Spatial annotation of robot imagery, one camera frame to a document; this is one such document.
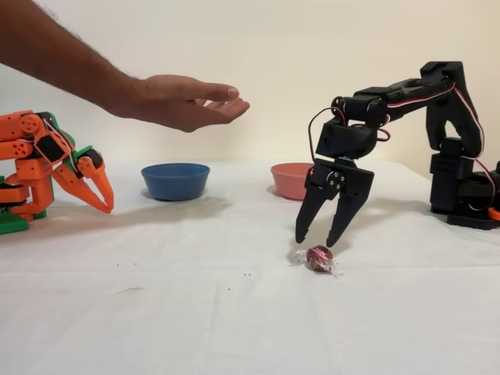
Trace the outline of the person's bare hand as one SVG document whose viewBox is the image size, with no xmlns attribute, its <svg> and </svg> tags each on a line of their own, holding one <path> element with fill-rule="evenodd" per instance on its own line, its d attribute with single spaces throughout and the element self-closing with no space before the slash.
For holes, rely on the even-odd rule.
<svg viewBox="0 0 500 375">
<path fill-rule="evenodd" d="M 177 75 L 139 80 L 131 94 L 130 118 L 184 133 L 229 124 L 250 108 L 233 86 Z"/>
</svg>

